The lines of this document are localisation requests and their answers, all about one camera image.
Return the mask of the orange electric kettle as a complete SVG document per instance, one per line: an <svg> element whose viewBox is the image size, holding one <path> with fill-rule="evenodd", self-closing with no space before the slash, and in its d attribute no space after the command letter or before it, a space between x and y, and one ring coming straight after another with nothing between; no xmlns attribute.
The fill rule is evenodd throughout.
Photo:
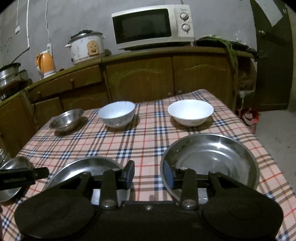
<svg viewBox="0 0 296 241"><path fill-rule="evenodd" d="M52 44L47 44L47 49L36 56L36 68L40 79L44 79L56 73L56 66L53 59Z"/></svg>

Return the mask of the deep steel bowl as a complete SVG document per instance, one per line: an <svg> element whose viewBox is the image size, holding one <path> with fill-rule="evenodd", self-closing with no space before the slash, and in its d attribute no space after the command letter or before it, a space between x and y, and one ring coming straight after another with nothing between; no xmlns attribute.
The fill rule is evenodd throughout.
<svg viewBox="0 0 296 241"><path fill-rule="evenodd" d="M49 124L49 128L60 133L74 130L81 123L84 114L82 109L72 109L55 117Z"/></svg>

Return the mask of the large steel plate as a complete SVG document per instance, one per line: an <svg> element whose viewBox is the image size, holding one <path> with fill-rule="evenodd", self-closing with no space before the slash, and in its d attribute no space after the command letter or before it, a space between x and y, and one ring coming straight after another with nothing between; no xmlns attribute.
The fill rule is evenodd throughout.
<svg viewBox="0 0 296 241"><path fill-rule="evenodd" d="M170 187L165 162L176 169L190 168L202 175L220 172L253 189L259 183L259 167L250 150L223 135L198 133L183 137L166 149L160 163L161 176L168 193L179 201L182 191Z"/></svg>
<svg viewBox="0 0 296 241"><path fill-rule="evenodd" d="M97 176L102 175L104 171L113 168L122 169L123 166L108 157L84 157L82 159L75 160L60 169L49 180L49 183L46 185L45 189L56 186L59 183L62 183L82 172L90 172L92 176Z"/></svg>

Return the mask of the small steel dish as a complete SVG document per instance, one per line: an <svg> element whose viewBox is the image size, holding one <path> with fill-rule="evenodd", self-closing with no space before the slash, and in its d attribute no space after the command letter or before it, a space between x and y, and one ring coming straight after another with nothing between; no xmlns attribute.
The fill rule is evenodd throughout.
<svg viewBox="0 0 296 241"><path fill-rule="evenodd" d="M30 161L24 156L15 157L1 167L1 202L7 202L17 195L22 188L20 182L25 180L21 172L29 169Z"/></svg>

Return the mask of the red object on floor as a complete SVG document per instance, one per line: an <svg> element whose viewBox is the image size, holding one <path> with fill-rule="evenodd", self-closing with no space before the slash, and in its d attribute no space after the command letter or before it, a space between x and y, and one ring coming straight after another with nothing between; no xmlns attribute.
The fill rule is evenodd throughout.
<svg viewBox="0 0 296 241"><path fill-rule="evenodd" d="M259 121L258 111L252 108L238 109L236 114L247 126L255 125Z"/></svg>

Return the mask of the white wall socket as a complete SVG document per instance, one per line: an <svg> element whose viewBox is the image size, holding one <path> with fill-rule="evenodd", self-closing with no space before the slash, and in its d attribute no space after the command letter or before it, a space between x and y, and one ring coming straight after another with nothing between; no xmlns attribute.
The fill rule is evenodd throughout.
<svg viewBox="0 0 296 241"><path fill-rule="evenodd" d="M18 25L18 26L15 28L15 35L17 35L19 32L20 32L20 26Z"/></svg>

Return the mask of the white microwave oven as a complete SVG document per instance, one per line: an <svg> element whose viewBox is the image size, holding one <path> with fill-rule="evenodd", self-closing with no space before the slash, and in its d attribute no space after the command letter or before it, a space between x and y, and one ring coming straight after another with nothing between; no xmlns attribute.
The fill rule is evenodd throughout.
<svg viewBox="0 0 296 241"><path fill-rule="evenodd" d="M190 6L165 4L119 11L111 15L118 49L194 41Z"/></svg>

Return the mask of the brown wooden cabinet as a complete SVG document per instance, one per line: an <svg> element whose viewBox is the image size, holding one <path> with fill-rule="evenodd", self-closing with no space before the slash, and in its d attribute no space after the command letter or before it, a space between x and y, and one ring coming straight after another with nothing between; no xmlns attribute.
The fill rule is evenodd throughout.
<svg viewBox="0 0 296 241"><path fill-rule="evenodd" d="M206 89L234 110L254 90L254 56L223 48L174 47L91 60L38 81L1 102L1 148L14 157L53 116L128 100L153 101Z"/></svg>

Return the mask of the white shallow bowl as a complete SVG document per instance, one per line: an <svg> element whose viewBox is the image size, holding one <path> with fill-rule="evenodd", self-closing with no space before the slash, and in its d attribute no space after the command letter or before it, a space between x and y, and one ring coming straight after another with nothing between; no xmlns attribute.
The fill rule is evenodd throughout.
<svg viewBox="0 0 296 241"><path fill-rule="evenodd" d="M214 108L205 101L185 99L170 104L168 113L183 126L199 126L214 113Z"/></svg>

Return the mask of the dark door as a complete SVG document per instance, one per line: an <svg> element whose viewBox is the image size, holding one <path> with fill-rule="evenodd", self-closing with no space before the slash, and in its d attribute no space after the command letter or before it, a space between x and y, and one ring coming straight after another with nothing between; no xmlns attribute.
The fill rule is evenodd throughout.
<svg viewBox="0 0 296 241"><path fill-rule="evenodd" d="M255 103L259 111L287 109L293 78L293 39L283 1L250 1L257 41Z"/></svg>

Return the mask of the white rice cooker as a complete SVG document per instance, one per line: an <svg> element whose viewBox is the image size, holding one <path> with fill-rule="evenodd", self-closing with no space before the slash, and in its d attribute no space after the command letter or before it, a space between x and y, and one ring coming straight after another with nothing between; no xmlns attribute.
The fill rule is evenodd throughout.
<svg viewBox="0 0 296 241"><path fill-rule="evenodd" d="M84 61L104 57L104 38L101 32L93 30L82 30L71 36L68 44L65 45L65 48L71 51L71 62L77 65Z"/></svg>

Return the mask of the steel steamer pot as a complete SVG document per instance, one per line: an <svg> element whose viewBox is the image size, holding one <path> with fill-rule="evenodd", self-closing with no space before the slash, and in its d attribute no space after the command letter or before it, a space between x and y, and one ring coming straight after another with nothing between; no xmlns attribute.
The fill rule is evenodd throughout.
<svg viewBox="0 0 296 241"><path fill-rule="evenodd" d="M20 66L21 63L11 63L1 68L1 90L27 86L27 70L20 70Z"/></svg>

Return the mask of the white bowl bluish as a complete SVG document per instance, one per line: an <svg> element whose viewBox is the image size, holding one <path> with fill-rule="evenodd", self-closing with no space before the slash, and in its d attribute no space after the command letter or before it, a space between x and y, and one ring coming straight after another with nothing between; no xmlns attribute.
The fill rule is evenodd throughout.
<svg viewBox="0 0 296 241"><path fill-rule="evenodd" d="M98 116L110 128L121 128L128 125L135 115L135 103L131 101L112 102L102 107Z"/></svg>

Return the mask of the plaid tablecloth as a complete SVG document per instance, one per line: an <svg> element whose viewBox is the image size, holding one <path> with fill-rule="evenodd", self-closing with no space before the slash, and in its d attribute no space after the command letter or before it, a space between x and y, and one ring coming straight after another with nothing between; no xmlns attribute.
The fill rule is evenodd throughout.
<svg viewBox="0 0 296 241"><path fill-rule="evenodd" d="M194 128L179 125L168 114L168 107L181 99L210 103L214 113ZM23 147L20 155L35 167L45 166L55 174L65 165L89 156L109 157L124 165L135 162L132 198L137 201L170 200L162 183L159 164L167 147L194 133L216 133L240 141L254 155L259 166L257 190L275 200L283 209L284 220L277 240L295 240L295 192L270 154L246 125L207 90L167 99L138 103L135 117L125 130L107 128L98 110L85 113L86 124L77 132L60 136L44 125Z"/></svg>

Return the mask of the green cloth on cabinet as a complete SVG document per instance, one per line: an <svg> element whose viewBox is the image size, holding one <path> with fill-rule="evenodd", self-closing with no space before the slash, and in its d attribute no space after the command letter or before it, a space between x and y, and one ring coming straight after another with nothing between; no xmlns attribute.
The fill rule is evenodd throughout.
<svg viewBox="0 0 296 241"><path fill-rule="evenodd" d="M228 55L227 59L233 76L235 74L240 76L240 72L245 72L247 75L256 73L256 67L252 60L237 55L237 51L247 52L251 54L256 61L258 57L257 51L246 44L237 41L229 41L216 35L205 35L195 40L194 44L198 47L223 48Z"/></svg>

